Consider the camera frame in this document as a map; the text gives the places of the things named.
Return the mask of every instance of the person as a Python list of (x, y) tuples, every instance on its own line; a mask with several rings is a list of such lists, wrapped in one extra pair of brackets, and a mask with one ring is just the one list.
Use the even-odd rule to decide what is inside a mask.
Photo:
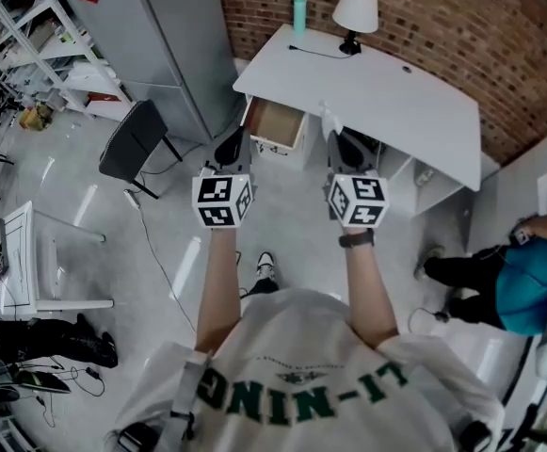
[[(416, 278), (428, 276), (455, 287), (445, 309), (468, 323), (486, 323), (501, 330), (533, 336), (547, 324), (547, 216), (523, 221), (517, 231), (527, 236), (521, 246), (497, 246), (471, 258), (444, 258), (434, 247), (416, 268)], [(462, 299), (460, 288), (478, 292)]]
[(399, 334), (371, 231), (346, 229), (340, 244), (349, 306), (279, 289), (264, 252), (242, 314), (236, 230), (213, 230), (195, 346), (164, 344), (147, 361), (105, 450), (126, 450), (145, 426), (164, 430), (145, 450), (180, 450), (178, 420), (187, 450), (455, 451), (444, 394), (494, 450), (501, 403), (440, 338)]
[(118, 356), (109, 333), (102, 338), (81, 314), (76, 324), (57, 319), (0, 320), (0, 359), (5, 363), (61, 355), (78, 362), (114, 368)]

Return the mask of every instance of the wall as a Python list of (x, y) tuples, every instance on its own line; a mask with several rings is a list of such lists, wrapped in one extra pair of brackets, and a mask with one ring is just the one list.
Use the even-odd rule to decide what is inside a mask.
[[(338, 0), (308, 0), (307, 25), (337, 35)], [(252, 58), (292, 0), (222, 0), (236, 57)], [(438, 75), (480, 104), (483, 151), (505, 164), (547, 136), (547, 0), (379, 0), (362, 40)]]
[(483, 183), (475, 196), (469, 252), (505, 241), (519, 218), (538, 212), (538, 180), (545, 174), (547, 138)]

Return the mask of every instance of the lamp base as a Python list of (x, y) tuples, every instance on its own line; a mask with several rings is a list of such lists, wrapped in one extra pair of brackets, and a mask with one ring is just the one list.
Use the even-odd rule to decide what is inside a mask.
[(355, 38), (357, 37), (357, 32), (349, 30), (346, 35), (344, 43), (340, 45), (340, 52), (347, 54), (348, 56), (354, 56), (361, 53), (361, 44), (358, 43)]

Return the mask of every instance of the white t-shirt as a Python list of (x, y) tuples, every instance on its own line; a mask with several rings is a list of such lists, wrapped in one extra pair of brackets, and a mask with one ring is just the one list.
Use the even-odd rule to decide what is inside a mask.
[[(347, 317), (344, 303), (314, 291), (253, 297), (201, 377), (186, 450), (454, 451), (447, 417), (455, 404), (489, 427), (496, 447), (503, 407), (444, 342), (405, 335), (372, 350)], [(164, 345), (116, 430), (167, 416), (196, 353)]]

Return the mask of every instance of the watch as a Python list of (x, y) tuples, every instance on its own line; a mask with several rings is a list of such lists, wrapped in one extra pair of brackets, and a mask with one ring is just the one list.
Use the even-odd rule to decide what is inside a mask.
[(367, 231), (359, 234), (343, 234), (338, 238), (342, 248), (354, 248), (360, 245), (374, 246), (374, 230), (368, 228)]

